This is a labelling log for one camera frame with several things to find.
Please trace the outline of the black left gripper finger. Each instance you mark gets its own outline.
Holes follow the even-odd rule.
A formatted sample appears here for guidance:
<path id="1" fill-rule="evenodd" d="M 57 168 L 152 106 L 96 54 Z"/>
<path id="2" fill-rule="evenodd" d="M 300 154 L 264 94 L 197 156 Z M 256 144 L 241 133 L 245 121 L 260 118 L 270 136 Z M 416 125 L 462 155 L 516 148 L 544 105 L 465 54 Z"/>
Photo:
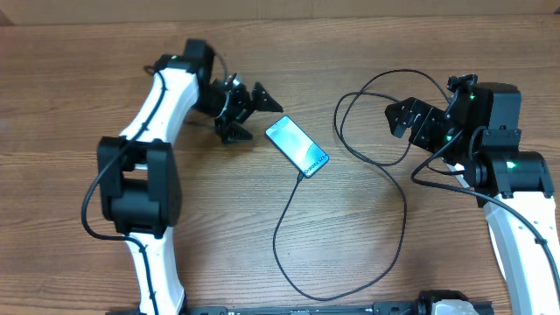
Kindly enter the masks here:
<path id="1" fill-rule="evenodd" d="M 253 135 L 237 122 L 214 120 L 215 131 L 224 144 L 235 144 L 253 139 Z"/>
<path id="2" fill-rule="evenodd" d="M 260 82 L 255 83 L 251 94 L 255 110 L 280 113 L 284 111 L 283 107 L 270 96 Z"/>

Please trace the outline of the blue-screen Samsung Galaxy smartphone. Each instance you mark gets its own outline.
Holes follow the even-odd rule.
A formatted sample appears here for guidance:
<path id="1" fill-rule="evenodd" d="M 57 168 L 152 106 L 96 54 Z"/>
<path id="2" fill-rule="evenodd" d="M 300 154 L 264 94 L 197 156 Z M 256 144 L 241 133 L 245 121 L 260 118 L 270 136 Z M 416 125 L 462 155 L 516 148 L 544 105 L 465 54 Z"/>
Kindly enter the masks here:
<path id="1" fill-rule="evenodd" d="M 287 115 L 266 129 L 265 135 L 306 178 L 329 161 L 328 154 Z"/>

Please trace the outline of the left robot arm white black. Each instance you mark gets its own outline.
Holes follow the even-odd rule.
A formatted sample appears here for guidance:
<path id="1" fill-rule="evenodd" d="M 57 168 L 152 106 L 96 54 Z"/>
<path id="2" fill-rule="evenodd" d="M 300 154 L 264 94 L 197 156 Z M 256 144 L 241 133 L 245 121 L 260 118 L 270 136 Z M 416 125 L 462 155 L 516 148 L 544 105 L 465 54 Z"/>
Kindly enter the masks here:
<path id="1" fill-rule="evenodd" d="M 173 145 L 190 110 L 212 117 L 221 142 L 235 144 L 252 140 L 242 124 L 254 112 L 283 109 L 261 83 L 246 88 L 231 74 L 214 79 L 219 57 L 203 39 L 187 40 L 180 55 L 162 55 L 134 120 L 97 146 L 90 188 L 100 192 L 102 214 L 115 226 L 109 239 L 126 243 L 131 254 L 141 295 L 135 314 L 187 312 L 173 245 L 182 208 Z"/>

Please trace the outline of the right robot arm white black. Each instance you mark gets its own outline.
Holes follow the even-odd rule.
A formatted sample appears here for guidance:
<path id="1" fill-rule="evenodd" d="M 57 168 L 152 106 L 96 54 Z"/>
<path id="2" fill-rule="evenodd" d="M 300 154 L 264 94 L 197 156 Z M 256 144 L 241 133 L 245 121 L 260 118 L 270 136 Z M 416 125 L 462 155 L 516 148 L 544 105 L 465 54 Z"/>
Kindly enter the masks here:
<path id="1" fill-rule="evenodd" d="M 457 192 L 483 209 L 515 314 L 559 312 L 555 188 L 544 157 L 519 148 L 522 95 L 507 83 L 452 76 L 447 109 L 417 98 L 385 109 L 391 133 L 442 159 Z"/>

